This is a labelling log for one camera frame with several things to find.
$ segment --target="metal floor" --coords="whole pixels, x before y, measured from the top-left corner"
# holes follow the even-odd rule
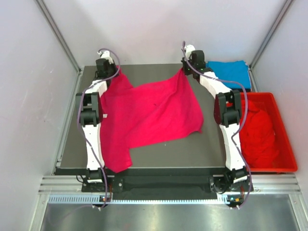
[[[42,231],[297,231],[288,195],[251,195],[241,210],[225,205],[48,205]]]
[[[133,86],[171,78],[181,64],[123,65],[121,69]],[[89,86],[95,66],[86,66],[79,91]],[[203,133],[195,132],[184,139],[158,143],[130,150],[132,167],[224,167],[225,148],[222,133],[214,121],[214,98],[192,77],[189,83],[204,115]],[[86,143],[76,126],[76,112],[72,115],[61,168],[86,168]]]

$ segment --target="wall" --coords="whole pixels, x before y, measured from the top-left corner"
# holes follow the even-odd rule
[[[296,176],[308,204],[307,12],[307,0],[293,3],[254,74],[262,91],[274,93],[296,156]]]
[[[33,0],[0,8],[0,230],[25,231],[77,74]]]
[[[80,66],[97,50],[123,64],[180,63],[183,40],[207,60],[250,63],[284,0],[45,0]]]

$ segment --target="purple cable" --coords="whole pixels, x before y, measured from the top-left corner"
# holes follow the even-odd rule
[[[95,85],[97,85],[97,84],[99,84],[99,83],[101,83],[101,82],[103,82],[103,81],[107,81],[107,80],[110,80],[110,79],[116,77],[116,75],[117,75],[117,74],[119,73],[119,71],[120,71],[121,64],[120,64],[120,59],[119,59],[119,57],[117,56],[117,54],[114,53],[112,50],[107,49],[107,48],[101,48],[101,49],[98,50],[98,52],[103,51],[103,50],[104,50],[104,51],[109,51],[111,54],[113,54],[113,55],[116,57],[117,62],[118,62],[118,69],[117,69],[116,73],[115,73],[113,76],[108,77],[108,78],[105,78],[105,79],[100,80],[100,81],[97,81],[97,82],[94,83],[93,85],[90,85],[88,88],[86,88],[86,89],[83,90],[82,95],[81,95],[81,99],[80,99],[79,108],[78,108],[78,114],[77,114],[77,128],[78,128],[79,132],[81,133],[81,135],[83,136],[83,138],[85,139],[85,141],[86,141],[86,142],[88,143],[88,145],[90,146],[90,148],[91,148],[91,150],[92,150],[92,153],[93,153],[93,155],[94,155],[96,161],[97,161],[98,164],[100,165],[100,168],[101,168],[102,173],[103,173],[103,177],[104,177],[104,181],[105,181],[105,201],[104,201],[104,204],[103,204],[102,208],[104,208],[104,207],[106,206],[107,193],[108,193],[108,185],[107,185],[106,173],[105,173],[105,171],[104,171],[104,168],[103,168],[101,162],[99,161],[99,159],[97,158],[97,156],[96,156],[96,154],[95,154],[95,151],[94,151],[94,149],[93,149],[93,147],[92,147],[92,144],[91,144],[90,141],[86,138],[86,136],[85,136],[85,134],[84,134],[84,132],[83,132],[83,129],[82,129],[82,127],[81,127],[79,121],[80,121],[80,114],[81,114],[81,108],[82,108],[82,104],[83,104],[83,99],[84,99],[84,97],[85,97],[86,91],[89,90],[89,89],[91,89],[91,88],[93,88]],[[85,207],[92,207],[92,205],[82,205],[82,206],[80,206],[80,207],[77,207],[77,208],[75,208],[73,211],[69,212],[69,213],[66,214],[64,217],[62,217],[62,218],[60,219],[60,221],[58,221],[58,222],[56,222],[56,223],[52,223],[52,222],[51,222],[50,213],[48,213],[48,222],[51,224],[51,226],[55,227],[55,226],[59,225],[63,220],[65,220],[68,216],[70,216],[71,214],[73,214],[76,210],[78,210],[78,209],[80,209],[80,208],[85,208]]]
[[[234,136],[236,136],[243,128],[244,124],[245,124],[245,121],[246,121],[246,118],[247,118],[247,112],[248,112],[248,98],[247,98],[247,92],[245,90],[245,87],[239,83],[239,82],[236,82],[236,81],[229,81],[229,80],[222,80],[222,79],[218,79],[218,78],[213,78],[213,77],[210,77],[210,76],[206,76],[205,74],[197,71],[190,63],[189,61],[187,60],[187,57],[186,57],[186,53],[185,53],[185,41],[183,41],[182,43],[182,52],[183,52],[183,55],[184,55],[184,59],[185,59],[185,62],[187,63],[187,65],[197,74],[201,75],[201,76],[204,76],[206,78],[209,78],[209,79],[213,79],[213,80],[216,80],[216,81],[219,81],[219,82],[222,82],[222,83],[234,83],[234,84],[237,84],[239,85],[242,90],[243,90],[243,93],[244,93],[244,99],[245,99],[245,112],[244,112],[244,117],[243,117],[243,120],[242,120],[242,123],[240,124],[240,127],[239,129],[231,136],[231,140],[232,142],[234,143],[237,151],[239,152],[241,158],[243,159],[245,165],[246,165],[246,168],[248,170],[248,173],[249,173],[249,188],[248,188],[248,192],[247,192],[247,195],[243,201],[243,203],[238,207],[239,209],[246,203],[248,197],[249,197],[249,194],[251,192],[251,189],[252,189],[252,179],[251,179],[251,170],[250,170],[250,167],[248,165],[248,163],[246,162],[245,158],[243,157],[243,154],[240,150],[240,148],[237,146],[236,142],[234,141]]]

